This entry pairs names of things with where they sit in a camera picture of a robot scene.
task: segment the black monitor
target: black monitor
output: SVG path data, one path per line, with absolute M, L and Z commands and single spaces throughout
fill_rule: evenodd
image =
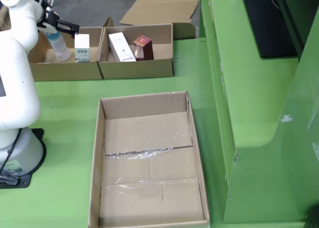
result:
M 262 58 L 301 57 L 319 0 L 244 0 Z

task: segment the cardboard box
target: cardboard box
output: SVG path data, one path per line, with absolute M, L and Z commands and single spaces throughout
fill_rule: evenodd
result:
M 89 228 L 209 227 L 187 92 L 101 99 Z
M 75 62 L 90 62 L 90 35 L 76 34 L 74 38 Z
M 37 45 L 28 52 L 28 59 L 35 81 L 64 80 L 101 80 L 102 76 L 97 65 L 97 56 L 102 37 L 103 27 L 82 27 L 79 33 L 90 35 L 90 62 L 76 63 L 74 39 L 62 33 L 66 46 L 72 56 L 68 61 L 56 59 L 55 51 L 43 32 L 39 33 Z
M 116 62 L 109 46 L 109 34 L 122 32 L 132 51 L 133 42 L 140 35 L 153 42 L 154 60 L 137 62 Z M 99 66 L 104 79 L 171 77 L 173 73 L 173 25 L 144 25 L 105 27 Z
M 136 61 L 122 32 L 109 34 L 109 45 L 116 62 Z

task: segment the gray floor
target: gray floor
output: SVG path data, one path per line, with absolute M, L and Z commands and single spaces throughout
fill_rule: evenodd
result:
M 102 26 L 110 16 L 115 26 L 131 8 L 136 0 L 54 0 L 53 8 L 61 20 L 80 26 Z M 192 19 L 192 24 L 199 31 L 199 6 Z

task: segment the red box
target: red box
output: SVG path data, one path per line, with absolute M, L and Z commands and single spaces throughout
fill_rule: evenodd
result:
M 140 60 L 153 60 L 153 46 L 152 40 L 146 36 L 141 35 L 134 42 L 134 54 L 137 61 Z

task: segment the small white box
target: small white box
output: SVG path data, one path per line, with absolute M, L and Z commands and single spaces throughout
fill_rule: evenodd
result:
M 122 32 L 109 34 L 109 44 L 117 62 L 136 61 Z
M 74 38 L 75 62 L 90 62 L 90 35 L 76 34 Z

